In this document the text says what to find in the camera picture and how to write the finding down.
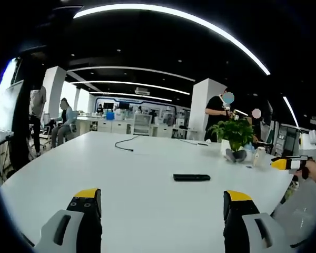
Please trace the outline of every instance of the jeans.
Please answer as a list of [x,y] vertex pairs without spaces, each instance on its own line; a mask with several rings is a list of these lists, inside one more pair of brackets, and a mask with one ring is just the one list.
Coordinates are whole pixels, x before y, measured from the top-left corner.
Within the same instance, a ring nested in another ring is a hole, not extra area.
[[70,132],[70,127],[68,125],[54,127],[52,130],[52,148],[56,147],[56,137],[58,138],[57,145],[60,146],[63,144],[63,138]]
[[35,116],[35,115],[31,115],[30,117],[30,123],[33,124],[33,131],[34,131],[34,147],[35,147],[35,151],[37,153],[40,152],[40,127],[41,127],[41,122],[40,119]]

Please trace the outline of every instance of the blue jacket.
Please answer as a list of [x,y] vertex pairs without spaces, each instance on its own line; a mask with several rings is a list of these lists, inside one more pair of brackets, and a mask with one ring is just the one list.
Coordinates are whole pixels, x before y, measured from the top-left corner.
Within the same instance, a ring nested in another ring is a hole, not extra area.
[[[70,106],[67,108],[65,116],[67,117],[67,121],[63,122],[63,125],[70,125],[71,123],[74,123],[77,118],[76,112],[74,112]],[[63,120],[61,116],[55,119],[55,121],[61,121],[61,120]]]

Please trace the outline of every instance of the blue container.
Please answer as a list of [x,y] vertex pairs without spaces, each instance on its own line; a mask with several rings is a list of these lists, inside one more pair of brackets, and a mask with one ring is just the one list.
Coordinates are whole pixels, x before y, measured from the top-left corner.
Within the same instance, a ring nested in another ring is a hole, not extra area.
[[115,114],[113,112],[107,112],[106,113],[106,120],[114,120]]

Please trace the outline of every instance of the mug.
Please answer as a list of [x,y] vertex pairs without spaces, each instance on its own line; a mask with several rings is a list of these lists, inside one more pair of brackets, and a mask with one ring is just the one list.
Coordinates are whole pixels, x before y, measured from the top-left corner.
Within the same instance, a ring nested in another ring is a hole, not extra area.
[[255,156],[254,156],[254,161],[253,161],[253,165],[255,167],[262,166],[265,154],[266,154],[265,147],[258,147],[257,148],[257,150],[255,152]]

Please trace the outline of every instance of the black phone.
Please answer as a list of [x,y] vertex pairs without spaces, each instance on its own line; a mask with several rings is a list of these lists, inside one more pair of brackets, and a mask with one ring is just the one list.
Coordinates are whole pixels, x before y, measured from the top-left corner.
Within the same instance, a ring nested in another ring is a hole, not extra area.
[[210,181],[211,177],[204,174],[173,174],[173,179],[177,182],[202,182]]

